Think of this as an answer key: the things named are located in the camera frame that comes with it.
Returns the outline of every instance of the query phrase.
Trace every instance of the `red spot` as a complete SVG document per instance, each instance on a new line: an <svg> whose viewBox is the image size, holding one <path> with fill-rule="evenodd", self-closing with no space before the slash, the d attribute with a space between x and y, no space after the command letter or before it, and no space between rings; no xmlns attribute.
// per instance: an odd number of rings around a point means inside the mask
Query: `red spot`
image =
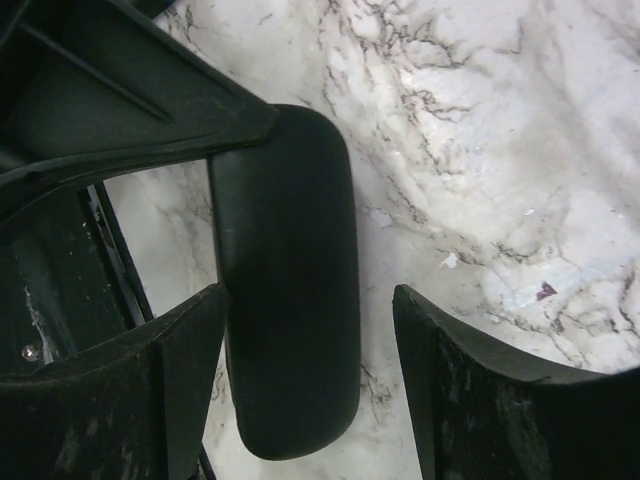
<svg viewBox="0 0 640 480"><path fill-rule="evenodd" d="M538 301L544 300L545 298L558 293L556 292L556 289L549 285L547 282L542 282L542 285L540 285L540 287L540 291L536 294L536 299Z"/></svg>

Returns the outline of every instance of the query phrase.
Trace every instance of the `marble countertop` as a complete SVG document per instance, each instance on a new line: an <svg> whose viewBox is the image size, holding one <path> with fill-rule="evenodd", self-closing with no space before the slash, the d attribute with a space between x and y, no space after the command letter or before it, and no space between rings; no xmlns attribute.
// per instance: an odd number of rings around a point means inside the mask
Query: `marble countertop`
<svg viewBox="0 0 640 480"><path fill-rule="evenodd" d="M221 480L418 480L393 287L533 354L640 364L640 1L185 0L158 20L269 102L310 106L350 148L362 400L288 462L240 442L224 363L205 445ZM156 314L215 281L202 162L108 189Z"/></svg>

